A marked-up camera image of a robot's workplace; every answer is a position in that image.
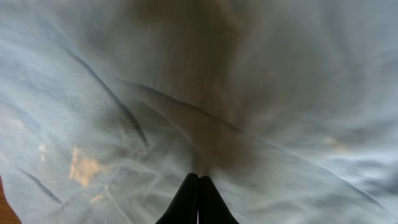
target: wooden surface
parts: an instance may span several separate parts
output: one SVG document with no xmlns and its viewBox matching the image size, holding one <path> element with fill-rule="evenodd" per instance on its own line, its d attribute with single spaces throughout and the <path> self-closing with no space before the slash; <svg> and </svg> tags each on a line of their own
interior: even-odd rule
<svg viewBox="0 0 398 224">
<path fill-rule="evenodd" d="M 2 183 L 0 178 L 0 223 L 1 224 L 20 224 L 21 222 L 15 215 L 12 208 L 8 205 L 4 192 L 2 189 Z"/>
</svg>

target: black pointed object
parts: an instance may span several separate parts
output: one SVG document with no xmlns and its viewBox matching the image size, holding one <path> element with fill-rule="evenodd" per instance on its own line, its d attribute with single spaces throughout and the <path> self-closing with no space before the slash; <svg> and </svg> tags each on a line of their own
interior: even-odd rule
<svg viewBox="0 0 398 224">
<path fill-rule="evenodd" d="M 156 224 L 197 224 L 199 176 L 188 174 Z"/>
<path fill-rule="evenodd" d="M 208 176 L 199 179 L 198 202 L 200 224 L 239 224 Z"/>
</svg>

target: wrinkled fabric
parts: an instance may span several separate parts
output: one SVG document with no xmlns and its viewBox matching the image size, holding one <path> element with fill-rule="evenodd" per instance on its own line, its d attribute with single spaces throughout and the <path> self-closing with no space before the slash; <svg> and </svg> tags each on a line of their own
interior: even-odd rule
<svg viewBox="0 0 398 224">
<path fill-rule="evenodd" d="M 22 223 L 155 223 L 188 172 L 240 223 L 397 223 L 398 2 L 0 0 Z"/>
</svg>

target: gray fabric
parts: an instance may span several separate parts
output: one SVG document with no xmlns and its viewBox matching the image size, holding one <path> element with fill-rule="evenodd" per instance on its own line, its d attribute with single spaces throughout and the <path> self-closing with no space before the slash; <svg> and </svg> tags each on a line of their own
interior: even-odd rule
<svg viewBox="0 0 398 224">
<path fill-rule="evenodd" d="M 0 0 L 23 223 L 154 223 L 188 172 L 240 223 L 397 223 L 398 2 Z"/>
</svg>

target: fabric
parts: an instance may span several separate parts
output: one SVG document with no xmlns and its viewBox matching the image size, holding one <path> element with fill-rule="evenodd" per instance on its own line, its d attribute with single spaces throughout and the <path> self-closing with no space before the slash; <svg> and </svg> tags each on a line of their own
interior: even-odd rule
<svg viewBox="0 0 398 224">
<path fill-rule="evenodd" d="M 397 223 L 398 2 L 0 0 L 22 223 L 155 223 L 208 174 L 240 223 Z"/>
</svg>

